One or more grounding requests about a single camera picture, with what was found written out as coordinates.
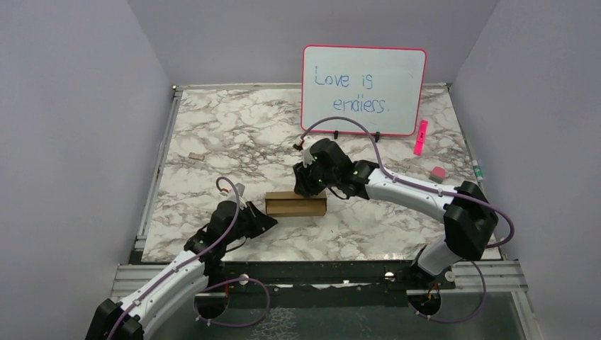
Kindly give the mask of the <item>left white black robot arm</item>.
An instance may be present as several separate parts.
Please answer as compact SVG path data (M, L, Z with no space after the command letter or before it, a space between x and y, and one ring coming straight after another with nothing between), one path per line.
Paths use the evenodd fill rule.
M222 258L238 239L253 239L276 226L275 218L252 202L218 203L209 223L190 237L183 250L159 274L118 302L104 300L87 339L147 339L185 302L203 291L228 291Z

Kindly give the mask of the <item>brown cardboard box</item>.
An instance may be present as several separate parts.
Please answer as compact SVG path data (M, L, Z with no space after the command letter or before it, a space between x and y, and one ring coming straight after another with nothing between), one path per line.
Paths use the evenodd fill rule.
M327 212L327 196L322 192L305 198L293 191L267 192L266 214L271 217L317 217Z

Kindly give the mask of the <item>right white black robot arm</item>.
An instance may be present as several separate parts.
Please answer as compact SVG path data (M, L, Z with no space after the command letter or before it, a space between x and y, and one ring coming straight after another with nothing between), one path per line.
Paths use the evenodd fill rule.
M414 286L428 287L461 260L481 260L498 216L477 184L448 186L401 176L380 160L351 160L328 138L302 142L298 150L302 159L293 166L296 194L310 198L336 188L346 199L395 203L443 224L443 236L419 250L412 262L408 272Z

